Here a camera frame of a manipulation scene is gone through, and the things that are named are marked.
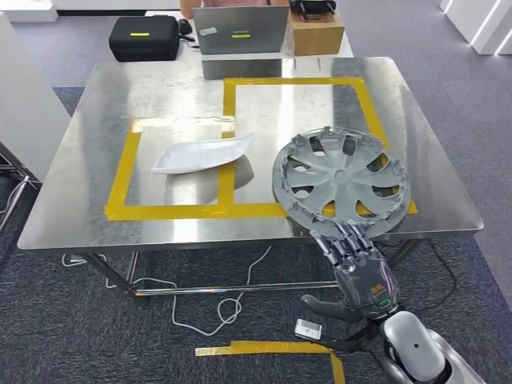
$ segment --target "yellow tape on floor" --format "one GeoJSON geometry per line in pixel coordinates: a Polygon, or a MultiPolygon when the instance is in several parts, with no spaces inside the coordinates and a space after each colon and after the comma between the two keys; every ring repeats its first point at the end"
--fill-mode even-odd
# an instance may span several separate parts
{"type": "Polygon", "coordinates": [[[329,354],[335,384],[345,384],[343,364],[332,351],[312,342],[260,342],[242,340],[229,346],[196,348],[196,357],[235,354],[329,354]]]}

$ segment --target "cardboard box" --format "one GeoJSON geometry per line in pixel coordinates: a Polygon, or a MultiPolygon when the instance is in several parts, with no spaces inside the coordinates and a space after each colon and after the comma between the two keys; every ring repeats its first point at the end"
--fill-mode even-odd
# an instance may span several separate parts
{"type": "Polygon", "coordinates": [[[325,14],[322,20],[304,20],[301,14],[288,17],[295,56],[338,54],[345,26],[338,13],[325,14]]]}

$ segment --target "black case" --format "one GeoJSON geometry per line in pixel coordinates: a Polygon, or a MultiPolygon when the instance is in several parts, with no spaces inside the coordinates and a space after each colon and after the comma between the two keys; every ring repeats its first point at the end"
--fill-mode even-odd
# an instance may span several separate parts
{"type": "Polygon", "coordinates": [[[301,14],[307,19],[311,14],[334,14],[336,2],[334,0],[290,0],[290,10],[295,14],[301,14]]]}
{"type": "Polygon", "coordinates": [[[176,60],[179,31],[172,16],[119,18],[109,46],[118,62],[176,60]]]}

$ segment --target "laptop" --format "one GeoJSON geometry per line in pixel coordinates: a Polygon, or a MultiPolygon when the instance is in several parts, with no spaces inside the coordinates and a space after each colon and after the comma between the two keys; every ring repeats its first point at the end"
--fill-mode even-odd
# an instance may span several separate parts
{"type": "Polygon", "coordinates": [[[279,52],[289,6],[193,8],[202,54],[279,52]]]}

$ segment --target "table leg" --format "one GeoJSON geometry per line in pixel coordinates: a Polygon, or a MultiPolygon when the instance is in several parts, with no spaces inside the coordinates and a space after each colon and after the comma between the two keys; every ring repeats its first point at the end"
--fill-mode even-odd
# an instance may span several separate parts
{"type": "Polygon", "coordinates": [[[394,268],[399,265],[404,257],[414,251],[420,244],[420,242],[421,242],[421,239],[419,238],[404,241],[394,255],[387,260],[387,264],[390,268],[394,268]]]}
{"type": "MultiPolygon", "coordinates": [[[[395,254],[388,260],[388,264],[393,268],[401,262],[404,257],[412,252],[418,246],[421,239],[412,239],[404,241],[395,254]]],[[[131,298],[136,302],[143,302],[148,296],[158,295],[181,295],[181,294],[220,294],[220,293],[234,293],[234,292],[264,292],[271,290],[307,290],[319,288],[338,288],[335,281],[331,282],[278,282],[273,284],[251,284],[249,286],[203,286],[203,287],[187,287],[187,288],[156,288],[156,289],[139,289],[136,290],[132,285],[135,267],[139,257],[138,251],[131,253],[131,260],[128,270],[126,279],[118,274],[108,264],[100,258],[98,254],[80,254],[88,263],[94,266],[96,270],[101,272],[106,278],[113,282],[120,290],[126,292],[131,298]]]]}
{"type": "Polygon", "coordinates": [[[134,286],[104,262],[99,254],[79,254],[79,256],[82,256],[88,264],[94,267],[106,278],[108,278],[109,281],[113,282],[120,290],[126,292],[130,298],[133,298],[134,300],[138,299],[136,295],[137,290],[135,290],[134,286]]]}

